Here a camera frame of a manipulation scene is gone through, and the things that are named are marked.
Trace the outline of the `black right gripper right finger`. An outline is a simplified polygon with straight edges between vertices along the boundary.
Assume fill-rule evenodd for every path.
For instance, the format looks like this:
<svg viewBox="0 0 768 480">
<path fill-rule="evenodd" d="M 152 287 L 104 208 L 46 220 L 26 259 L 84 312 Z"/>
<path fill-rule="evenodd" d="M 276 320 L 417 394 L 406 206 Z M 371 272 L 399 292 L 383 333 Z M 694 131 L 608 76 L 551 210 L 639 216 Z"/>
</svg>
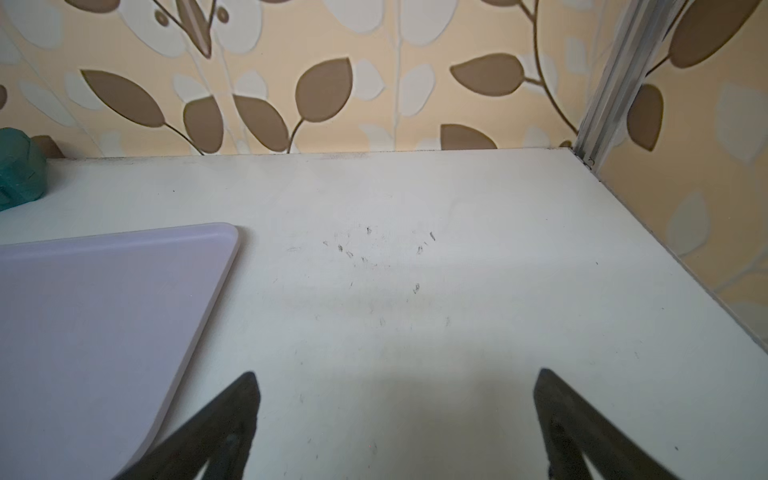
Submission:
<svg viewBox="0 0 768 480">
<path fill-rule="evenodd" d="M 540 370 L 533 398 L 551 479 L 674 479 L 554 371 Z"/>
</svg>

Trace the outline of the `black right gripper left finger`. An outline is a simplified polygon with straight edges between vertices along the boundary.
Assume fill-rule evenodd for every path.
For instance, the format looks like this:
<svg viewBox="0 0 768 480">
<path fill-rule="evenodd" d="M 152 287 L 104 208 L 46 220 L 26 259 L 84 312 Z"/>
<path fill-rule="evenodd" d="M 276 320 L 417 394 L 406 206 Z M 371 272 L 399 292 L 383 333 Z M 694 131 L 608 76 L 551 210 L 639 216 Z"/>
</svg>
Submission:
<svg viewBox="0 0 768 480">
<path fill-rule="evenodd" d="M 252 371 L 240 375 L 119 479 L 241 479 L 257 429 L 261 394 Z"/>
</svg>

